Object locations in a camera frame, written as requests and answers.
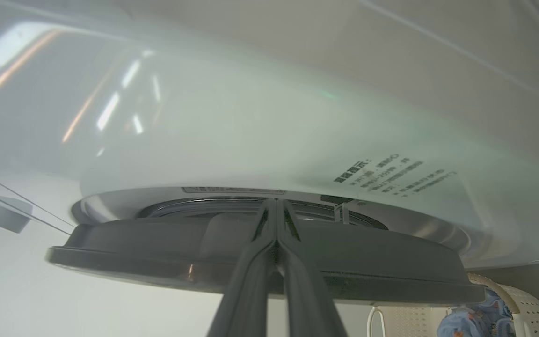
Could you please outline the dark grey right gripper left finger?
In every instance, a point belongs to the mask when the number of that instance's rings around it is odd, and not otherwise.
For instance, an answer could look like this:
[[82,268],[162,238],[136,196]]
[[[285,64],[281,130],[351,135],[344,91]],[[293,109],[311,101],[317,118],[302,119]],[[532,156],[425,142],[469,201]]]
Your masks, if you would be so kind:
[[265,337],[268,279],[276,265],[277,201],[263,202],[208,331],[209,337]]

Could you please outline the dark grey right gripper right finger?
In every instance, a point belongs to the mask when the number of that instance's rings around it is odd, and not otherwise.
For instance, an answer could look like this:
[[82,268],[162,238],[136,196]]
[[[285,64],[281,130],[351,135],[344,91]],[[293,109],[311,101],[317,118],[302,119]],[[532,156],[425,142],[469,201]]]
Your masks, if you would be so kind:
[[277,201],[277,249],[291,337],[346,337],[335,303],[319,269],[308,256],[291,204]]

